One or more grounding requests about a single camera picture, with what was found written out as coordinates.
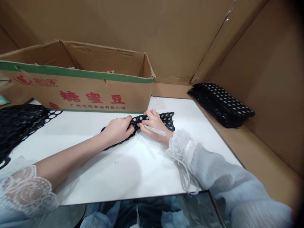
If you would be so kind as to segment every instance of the white table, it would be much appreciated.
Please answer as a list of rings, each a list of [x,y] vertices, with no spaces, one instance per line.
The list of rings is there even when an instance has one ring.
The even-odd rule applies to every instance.
[[[176,129],[185,129],[206,149],[241,166],[234,154],[192,100],[152,97],[149,110],[175,112]],[[127,114],[64,111],[37,130],[10,154],[39,161],[96,134],[110,120]],[[184,193],[179,170],[163,155],[165,147],[143,133],[91,158],[60,186],[61,204],[82,204]],[[66,201],[63,192],[74,186]]]

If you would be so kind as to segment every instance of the lace cuff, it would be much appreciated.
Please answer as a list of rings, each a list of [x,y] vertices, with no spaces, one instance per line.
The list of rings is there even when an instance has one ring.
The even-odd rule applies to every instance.
[[[183,165],[186,171],[186,183],[182,180],[182,186],[187,193],[190,193],[191,177],[189,169],[196,145],[197,143],[191,138],[188,132],[185,130],[177,130],[173,133],[173,137],[169,141],[169,148],[165,152],[167,156]],[[195,178],[193,178],[193,184],[196,187],[194,194],[197,194],[199,192],[199,185]]]
[[[189,168],[196,143],[192,140],[190,134],[185,130],[177,130],[169,141],[169,148],[166,155],[183,162]]]
[[[58,202],[51,183],[37,176],[36,166],[31,165],[0,183],[0,207],[23,212],[31,219],[54,210]]]

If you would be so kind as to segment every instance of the person's left hand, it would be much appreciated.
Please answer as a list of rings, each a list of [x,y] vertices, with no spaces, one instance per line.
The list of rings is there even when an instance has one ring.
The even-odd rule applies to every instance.
[[[103,132],[100,133],[106,148],[120,143],[134,132],[132,125],[128,129],[131,120],[132,116],[127,116],[126,118],[117,118],[109,122]]]

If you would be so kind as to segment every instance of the white pen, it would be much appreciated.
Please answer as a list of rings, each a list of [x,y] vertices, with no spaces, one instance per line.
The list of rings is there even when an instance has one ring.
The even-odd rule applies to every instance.
[[[144,126],[145,126],[145,128],[147,128],[149,131],[152,131],[152,132],[157,133],[157,134],[162,135],[162,136],[166,136],[166,133],[163,132],[163,131],[161,131],[161,130],[158,130],[158,129],[149,127],[149,126],[147,126],[147,125],[144,125]]]

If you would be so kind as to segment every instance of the black mesh fabric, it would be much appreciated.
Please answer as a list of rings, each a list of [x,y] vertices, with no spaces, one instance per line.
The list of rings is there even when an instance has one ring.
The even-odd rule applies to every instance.
[[[253,110],[214,83],[195,84],[188,94],[226,128],[240,127],[248,117],[255,115]]]
[[[159,114],[160,117],[161,117],[161,120],[162,122],[164,123],[164,125],[170,130],[170,131],[175,131],[175,127],[173,126],[173,120],[172,120],[172,117],[174,115],[174,112],[166,112],[166,113],[162,113],[162,114]],[[137,124],[141,123],[143,120],[148,120],[148,116],[146,115],[140,115],[140,116],[137,116],[137,117],[133,117],[133,119],[131,120],[130,122],[130,125],[133,125],[135,131],[128,137],[126,138],[125,140],[123,140],[122,142],[120,143],[117,143],[113,146],[110,146],[108,147],[107,149],[111,148],[111,147],[114,147],[116,145],[119,145],[119,144],[122,144],[123,142],[125,141],[128,141],[130,138],[132,138],[133,136],[135,136],[136,132],[140,129],[139,126],[137,126]]]
[[[0,109],[0,169],[9,163],[9,154],[19,143],[60,113],[35,104]]]

